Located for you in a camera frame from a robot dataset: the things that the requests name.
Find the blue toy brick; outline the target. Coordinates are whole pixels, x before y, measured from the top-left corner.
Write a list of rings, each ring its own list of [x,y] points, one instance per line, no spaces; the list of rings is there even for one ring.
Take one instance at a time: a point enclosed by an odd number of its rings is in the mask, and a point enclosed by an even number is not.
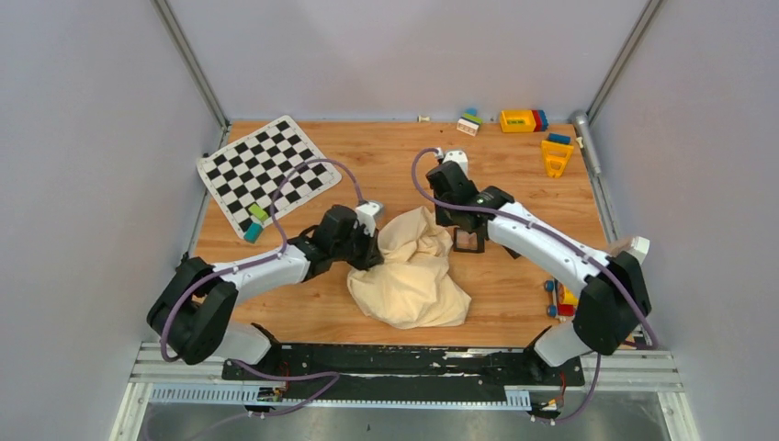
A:
[[[547,141],[557,143],[557,144],[562,144],[562,145],[570,145],[571,137],[559,133],[550,132],[547,136]]]

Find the red blue brick stack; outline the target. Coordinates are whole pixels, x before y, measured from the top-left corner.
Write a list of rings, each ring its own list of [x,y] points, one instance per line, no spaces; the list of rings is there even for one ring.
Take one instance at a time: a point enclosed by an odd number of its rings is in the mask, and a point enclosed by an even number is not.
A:
[[[533,109],[532,115],[535,122],[534,132],[546,131],[548,129],[546,112],[541,109]]]

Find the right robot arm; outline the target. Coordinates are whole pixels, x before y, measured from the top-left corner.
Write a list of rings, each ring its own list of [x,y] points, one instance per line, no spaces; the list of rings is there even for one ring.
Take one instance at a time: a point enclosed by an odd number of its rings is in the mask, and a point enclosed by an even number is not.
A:
[[[527,258],[577,299],[573,319],[543,332],[530,345],[525,371],[534,382],[550,382],[571,358],[613,354],[646,321],[652,306],[641,267],[649,248],[645,238],[605,253],[549,226],[498,187],[478,190],[454,161],[443,161],[425,177],[444,225],[483,234]]]

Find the teal block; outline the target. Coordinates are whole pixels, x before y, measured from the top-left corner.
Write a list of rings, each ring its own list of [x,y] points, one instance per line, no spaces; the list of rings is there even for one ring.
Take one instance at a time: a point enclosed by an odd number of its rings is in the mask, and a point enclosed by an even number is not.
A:
[[[243,239],[248,243],[256,243],[263,230],[264,227],[261,224],[252,222],[244,232]]]

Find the grey metal cylinder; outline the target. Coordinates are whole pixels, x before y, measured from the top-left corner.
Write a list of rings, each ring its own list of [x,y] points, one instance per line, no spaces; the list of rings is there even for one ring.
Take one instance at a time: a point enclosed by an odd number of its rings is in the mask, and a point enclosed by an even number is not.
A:
[[[584,156],[587,158],[590,173],[593,176],[599,176],[602,173],[602,166],[597,154],[587,113],[583,110],[577,110],[571,115],[570,121],[578,137],[581,139],[581,149],[584,151]]]

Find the white toy brick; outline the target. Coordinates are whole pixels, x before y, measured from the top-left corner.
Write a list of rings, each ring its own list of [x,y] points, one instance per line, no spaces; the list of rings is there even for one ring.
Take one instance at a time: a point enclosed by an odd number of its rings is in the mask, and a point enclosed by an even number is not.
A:
[[[470,119],[460,118],[457,121],[456,129],[460,132],[468,134],[469,136],[475,137],[480,130],[480,124]]]

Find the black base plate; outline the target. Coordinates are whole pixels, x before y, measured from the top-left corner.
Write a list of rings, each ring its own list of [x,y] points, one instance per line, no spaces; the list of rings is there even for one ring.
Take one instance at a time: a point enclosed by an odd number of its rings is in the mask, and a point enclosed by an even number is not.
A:
[[[287,344],[270,351],[255,369],[270,375],[301,376],[287,397],[310,397],[339,373],[325,400],[504,401],[507,386],[580,387],[578,358],[560,367],[532,367],[520,348],[456,346]]]

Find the colourful toy car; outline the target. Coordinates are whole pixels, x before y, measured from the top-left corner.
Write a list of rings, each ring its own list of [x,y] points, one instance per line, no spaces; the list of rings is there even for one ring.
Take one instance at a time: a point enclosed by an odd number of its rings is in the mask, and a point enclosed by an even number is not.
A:
[[[575,316],[579,300],[559,280],[555,278],[546,280],[544,290],[550,297],[547,306],[548,317],[565,322]]]

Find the lime green block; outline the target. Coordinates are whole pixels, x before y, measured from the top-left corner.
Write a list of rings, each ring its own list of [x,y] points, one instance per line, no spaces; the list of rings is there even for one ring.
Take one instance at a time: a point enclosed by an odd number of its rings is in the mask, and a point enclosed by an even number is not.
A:
[[[256,203],[252,204],[248,208],[248,211],[252,216],[252,218],[254,219],[255,223],[263,224],[269,219],[268,213]]]

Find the black white chessboard mat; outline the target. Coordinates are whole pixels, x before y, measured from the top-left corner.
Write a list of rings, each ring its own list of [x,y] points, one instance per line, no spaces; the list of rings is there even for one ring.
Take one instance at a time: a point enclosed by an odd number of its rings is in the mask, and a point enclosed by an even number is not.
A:
[[[285,176],[307,160],[324,158],[322,151],[288,115],[198,159],[198,174],[236,235],[254,219],[256,203],[280,219],[342,180],[333,164],[319,162]]]

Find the yellow toy bin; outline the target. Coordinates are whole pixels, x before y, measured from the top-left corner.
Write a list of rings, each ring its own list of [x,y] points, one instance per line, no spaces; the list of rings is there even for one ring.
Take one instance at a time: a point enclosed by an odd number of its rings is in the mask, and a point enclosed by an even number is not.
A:
[[[536,130],[536,116],[532,109],[505,109],[499,122],[503,133],[529,133]]]

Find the green blue brick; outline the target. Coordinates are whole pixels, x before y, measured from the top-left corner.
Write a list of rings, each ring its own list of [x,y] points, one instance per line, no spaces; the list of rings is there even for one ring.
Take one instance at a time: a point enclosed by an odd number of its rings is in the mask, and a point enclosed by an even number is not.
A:
[[[478,116],[478,110],[474,107],[467,108],[461,115],[461,118],[470,121],[473,124],[481,125],[483,120]]]

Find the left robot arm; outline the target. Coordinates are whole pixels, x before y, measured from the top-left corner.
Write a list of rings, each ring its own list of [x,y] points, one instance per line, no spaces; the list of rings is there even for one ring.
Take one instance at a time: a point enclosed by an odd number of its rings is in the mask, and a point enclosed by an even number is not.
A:
[[[146,322],[172,360],[196,365],[211,356],[237,359],[257,378],[271,379],[281,368],[277,340],[259,324],[233,321],[233,310],[267,291],[307,282],[336,262],[360,271],[382,264],[377,222],[383,210],[377,201],[353,209],[334,205],[319,224],[269,252],[214,265],[188,257]]]

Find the yellow toy frame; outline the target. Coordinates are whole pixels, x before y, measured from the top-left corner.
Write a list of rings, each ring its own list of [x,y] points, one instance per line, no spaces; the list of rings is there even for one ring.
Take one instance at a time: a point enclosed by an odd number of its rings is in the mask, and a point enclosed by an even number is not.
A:
[[[548,177],[560,178],[565,172],[574,152],[574,147],[553,141],[540,144],[542,160]]]

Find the cream yellow garment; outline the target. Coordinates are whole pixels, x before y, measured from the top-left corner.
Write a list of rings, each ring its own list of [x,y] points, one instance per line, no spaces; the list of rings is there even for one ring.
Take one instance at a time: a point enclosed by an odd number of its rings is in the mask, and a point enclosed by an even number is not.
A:
[[[384,262],[351,270],[347,289],[367,317],[397,329],[459,326],[471,296],[449,275],[452,247],[449,232],[428,208],[406,211],[378,233]]]

